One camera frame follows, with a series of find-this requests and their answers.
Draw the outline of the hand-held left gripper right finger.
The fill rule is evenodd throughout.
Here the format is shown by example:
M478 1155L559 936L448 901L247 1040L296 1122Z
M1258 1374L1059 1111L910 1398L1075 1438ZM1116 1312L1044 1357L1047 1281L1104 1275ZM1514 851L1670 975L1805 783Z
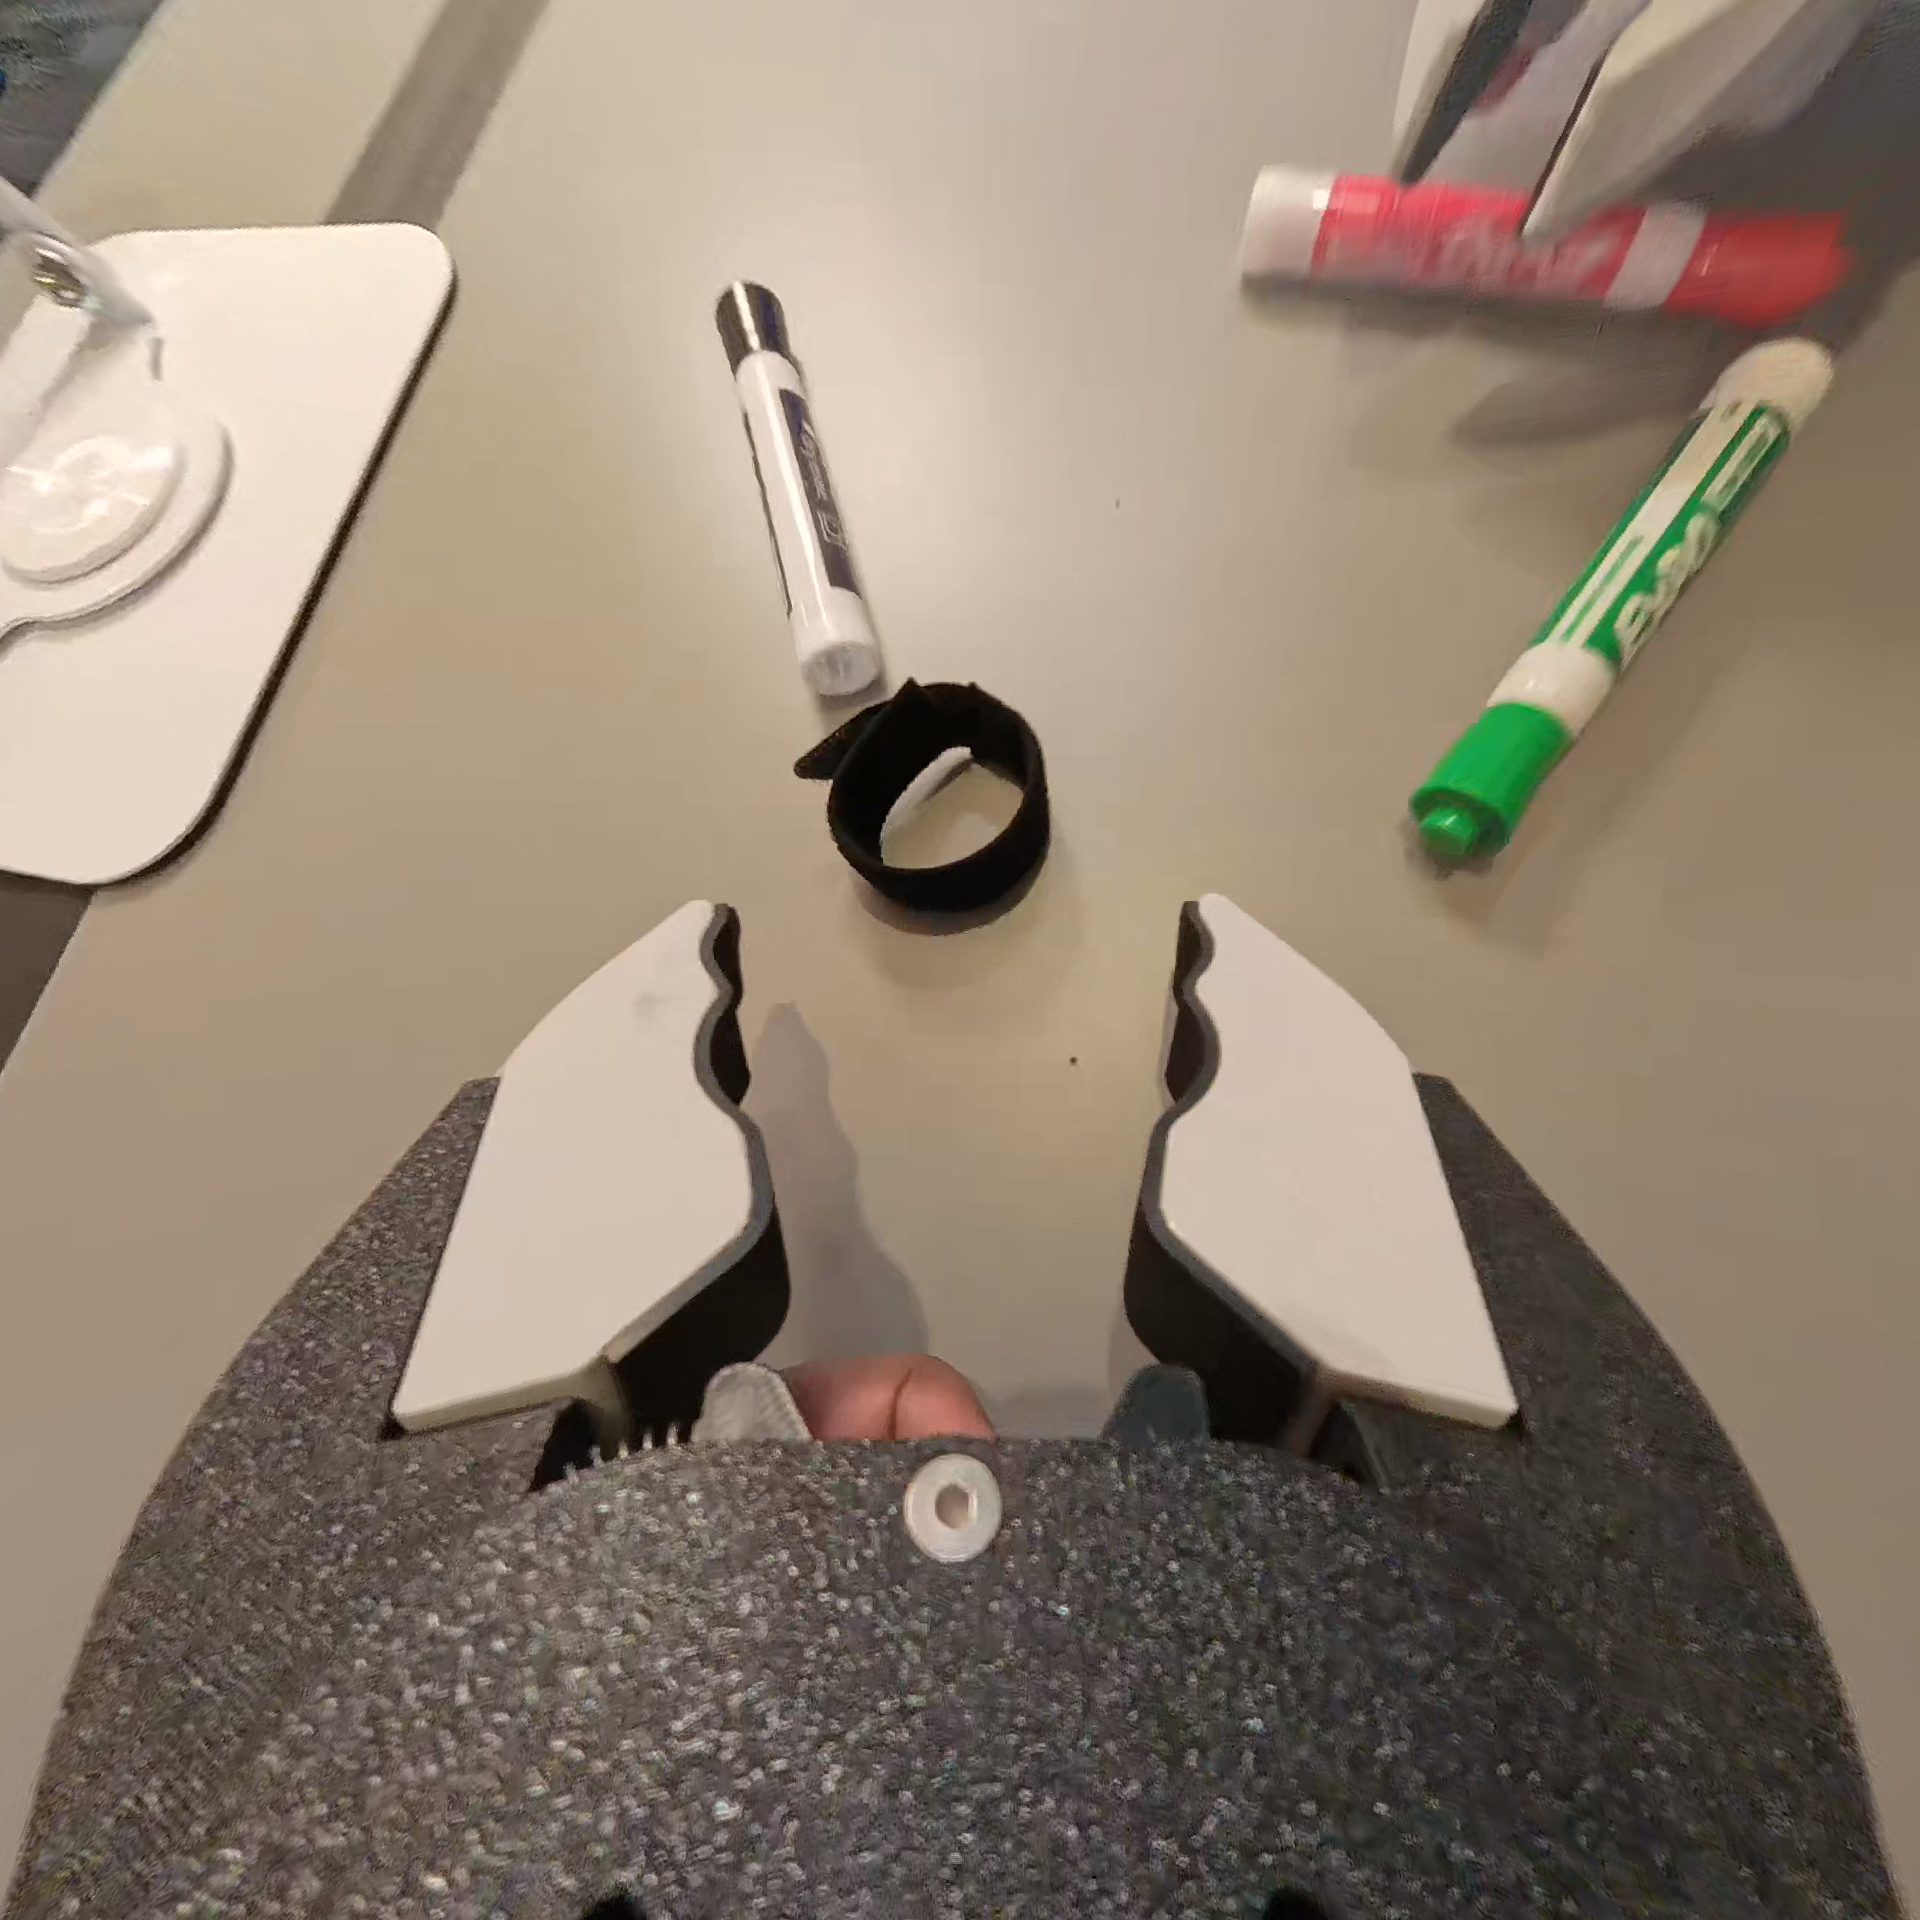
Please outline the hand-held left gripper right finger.
M1214 1424L1518 1410L1400 1043L1224 895L1181 904L1125 1312Z

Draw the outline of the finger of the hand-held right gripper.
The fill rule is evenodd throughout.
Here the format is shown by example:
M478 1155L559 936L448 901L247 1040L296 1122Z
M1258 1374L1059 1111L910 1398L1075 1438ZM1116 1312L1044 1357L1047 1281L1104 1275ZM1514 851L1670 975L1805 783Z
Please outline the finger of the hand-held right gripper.
M1523 233L1624 201L1714 134L1778 126L1859 38L1868 2L1581 3L1535 65L1565 91Z
M1541 182L1563 134L1547 57L1558 2L1422 2L1413 10L1395 113L1400 182Z

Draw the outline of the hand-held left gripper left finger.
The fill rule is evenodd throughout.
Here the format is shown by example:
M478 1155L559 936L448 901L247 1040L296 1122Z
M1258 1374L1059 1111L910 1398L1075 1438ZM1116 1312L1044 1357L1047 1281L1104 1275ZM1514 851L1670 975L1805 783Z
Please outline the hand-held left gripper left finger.
M556 1401L630 1418L620 1363L715 1285L783 1294L738 1033L738 914L690 901L503 1064L390 1418L429 1432Z

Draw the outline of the red marker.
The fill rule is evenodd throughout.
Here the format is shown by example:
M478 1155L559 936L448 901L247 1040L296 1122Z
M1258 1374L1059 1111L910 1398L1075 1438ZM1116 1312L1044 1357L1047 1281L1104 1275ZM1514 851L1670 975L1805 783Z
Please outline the red marker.
M1373 285L1498 303L1583 303L1743 328L1790 321L1851 279L1836 214L1607 208L1549 238L1527 201L1477 182L1264 166L1238 235L1244 280Z

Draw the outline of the green marker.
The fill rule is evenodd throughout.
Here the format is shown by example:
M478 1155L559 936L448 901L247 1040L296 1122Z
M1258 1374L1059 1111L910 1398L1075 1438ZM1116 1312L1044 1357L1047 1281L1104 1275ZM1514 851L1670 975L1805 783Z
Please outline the green marker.
M1547 774L1824 401L1832 371L1824 342L1778 337L1718 375L1527 648L1410 792L1410 826L1432 863L1469 866L1511 841Z

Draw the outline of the black marker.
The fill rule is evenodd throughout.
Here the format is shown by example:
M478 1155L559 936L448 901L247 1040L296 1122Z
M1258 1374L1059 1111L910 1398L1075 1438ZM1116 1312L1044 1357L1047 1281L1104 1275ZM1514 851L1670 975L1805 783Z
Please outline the black marker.
M733 279L715 299L714 319L749 439L803 681L822 701L851 699L877 682L880 640L783 309L771 288Z

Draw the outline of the person's left hand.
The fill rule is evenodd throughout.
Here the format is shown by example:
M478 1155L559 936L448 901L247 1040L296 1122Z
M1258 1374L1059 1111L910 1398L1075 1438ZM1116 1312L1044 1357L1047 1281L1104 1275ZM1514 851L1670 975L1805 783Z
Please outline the person's left hand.
M781 1379L819 1441L997 1438L971 1379L932 1355L806 1359L783 1367Z

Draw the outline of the black table mat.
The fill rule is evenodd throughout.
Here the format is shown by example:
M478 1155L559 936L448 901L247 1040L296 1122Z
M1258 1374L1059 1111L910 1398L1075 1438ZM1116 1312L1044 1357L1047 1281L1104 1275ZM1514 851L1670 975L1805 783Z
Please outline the black table mat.
M547 10L547 2L438 3L327 222L434 230Z

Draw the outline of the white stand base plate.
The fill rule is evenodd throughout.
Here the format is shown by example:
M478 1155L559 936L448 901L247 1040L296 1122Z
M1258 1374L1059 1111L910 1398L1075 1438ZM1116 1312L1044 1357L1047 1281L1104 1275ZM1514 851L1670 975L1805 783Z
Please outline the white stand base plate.
M219 801L452 296L415 224L123 230L5 182L3 869L103 888Z

